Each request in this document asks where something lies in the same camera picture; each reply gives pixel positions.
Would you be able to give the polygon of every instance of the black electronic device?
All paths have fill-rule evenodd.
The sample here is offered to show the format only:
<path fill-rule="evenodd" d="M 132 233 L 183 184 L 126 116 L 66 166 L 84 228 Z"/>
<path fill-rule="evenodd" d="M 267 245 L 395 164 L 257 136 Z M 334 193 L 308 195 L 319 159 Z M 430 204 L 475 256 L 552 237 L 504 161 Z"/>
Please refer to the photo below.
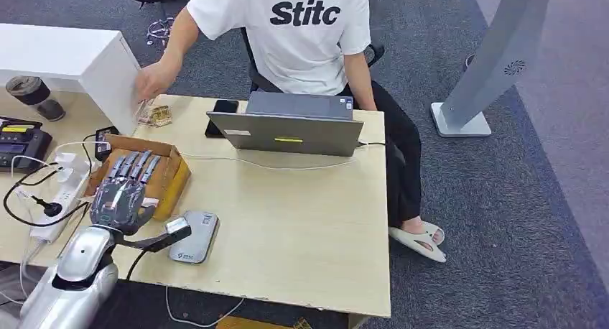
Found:
<path fill-rule="evenodd" d="M 238 101 L 226 101 L 224 99 L 218 99 L 215 101 L 215 106 L 213 107 L 213 112 L 230 112 L 236 113 L 237 108 L 239 107 Z M 207 137 L 224 137 L 220 129 L 215 126 L 212 121 L 209 121 L 208 127 L 205 130 L 205 135 Z"/>
<path fill-rule="evenodd" d="M 118 135 L 118 129 L 115 126 L 109 126 L 108 128 L 97 130 L 96 141 L 106 142 L 107 134 Z M 107 144 L 96 144 L 95 151 L 96 159 L 100 162 L 105 162 L 106 159 L 108 159 L 110 153 L 112 153 L 112 148 L 110 148 L 110 146 L 108 146 Z"/>
<path fill-rule="evenodd" d="M 11 171 L 11 161 L 17 155 L 44 160 L 52 137 L 41 130 L 42 123 L 0 117 L 0 172 Z M 15 172 L 31 172 L 40 166 L 35 160 L 15 160 Z"/>

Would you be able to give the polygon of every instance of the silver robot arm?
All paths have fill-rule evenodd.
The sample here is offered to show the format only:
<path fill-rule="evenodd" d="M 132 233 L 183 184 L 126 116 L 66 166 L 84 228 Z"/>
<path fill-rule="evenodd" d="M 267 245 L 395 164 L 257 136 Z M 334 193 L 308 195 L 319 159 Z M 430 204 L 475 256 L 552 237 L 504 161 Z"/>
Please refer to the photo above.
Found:
<path fill-rule="evenodd" d="M 90 226 L 74 236 L 24 303 L 19 328 L 87 328 L 118 280 L 108 253 L 114 246 L 103 228 Z"/>
<path fill-rule="evenodd" d="M 125 239 L 148 222 L 156 209 L 141 210 L 147 180 L 159 161 L 155 156 L 138 180 L 149 155 L 142 155 L 130 177 L 126 177 L 127 172 L 137 153 L 120 158 L 113 166 L 112 170 L 120 173 L 117 177 L 117 172 L 111 172 L 100 185 L 90 212 L 93 225 L 79 230 L 42 276 L 23 304 L 19 329 L 87 328 L 118 281 L 118 268 L 112 259 L 116 245 L 158 252 L 190 235 L 188 222 L 177 218 L 165 225 L 161 236 Z"/>

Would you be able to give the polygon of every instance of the display screen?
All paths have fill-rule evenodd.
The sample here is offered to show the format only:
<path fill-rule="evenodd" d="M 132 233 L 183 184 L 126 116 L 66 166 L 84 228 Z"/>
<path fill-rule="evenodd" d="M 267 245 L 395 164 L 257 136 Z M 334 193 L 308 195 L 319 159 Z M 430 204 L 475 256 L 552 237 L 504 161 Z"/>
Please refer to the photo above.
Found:
<path fill-rule="evenodd" d="M 22 154 L 25 146 L 24 144 L 0 144 L 0 153 Z"/>

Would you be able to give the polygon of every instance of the gray device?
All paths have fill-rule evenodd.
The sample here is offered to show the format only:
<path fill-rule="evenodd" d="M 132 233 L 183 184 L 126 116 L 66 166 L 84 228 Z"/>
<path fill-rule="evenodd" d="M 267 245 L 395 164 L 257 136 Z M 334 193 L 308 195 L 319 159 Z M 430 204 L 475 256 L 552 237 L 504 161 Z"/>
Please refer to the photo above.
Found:
<path fill-rule="evenodd" d="M 352 120 L 353 98 L 252 92 L 246 113 Z"/>
<path fill-rule="evenodd" d="M 352 120 L 352 98 L 258 93 L 245 113 L 208 112 L 235 148 L 353 155 L 363 122 Z"/>
<path fill-rule="evenodd" d="M 175 261 L 198 264 L 208 256 L 211 240 L 218 225 L 215 214 L 201 210 L 189 210 L 184 218 L 191 227 L 190 236 L 173 244 L 169 257 Z"/>

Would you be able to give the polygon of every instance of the white slide sandal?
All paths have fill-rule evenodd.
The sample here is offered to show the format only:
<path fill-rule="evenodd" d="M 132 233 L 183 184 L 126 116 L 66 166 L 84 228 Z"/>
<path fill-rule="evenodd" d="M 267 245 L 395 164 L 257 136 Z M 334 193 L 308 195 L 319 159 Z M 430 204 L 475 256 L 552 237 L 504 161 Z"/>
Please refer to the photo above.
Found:
<path fill-rule="evenodd" d="M 434 237 L 434 234 L 436 234 L 436 232 L 439 232 L 438 236 L 440 238 L 436 242 L 436 245 L 440 246 L 440 244 L 444 241 L 444 238 L 446 237 L 446 235 L 444 234 L 444 230 L 434 225 L 433 223 L 428 223 L 426 221 L 423 221 L 423 227 L 425 228 L 425 232 L 427 232 L 427 234 L 429 234 L 429 236 L 432 238 Z"/>
<path fill-rule="evenodd" d="M 410 249 L 415 250 L 419 254 L 427 257 L 428 259 L 433 259 L 434 261 L 438 261 L 441 263 L 446 262 L 446 255 L 437 247 L 436 243 L 432 240 L 433 233 L 429 235 L 428 233 L 422 234 L 412 234 L 406 231 L 403 231 L 396 227 L 389 228 L 389 235 L 402 243 L 405 246 L 408 246 Z M 425 243 L 429 245 L 432 249 L 429 250 L 425 246 L 421 245 L 421 243 Z"/>

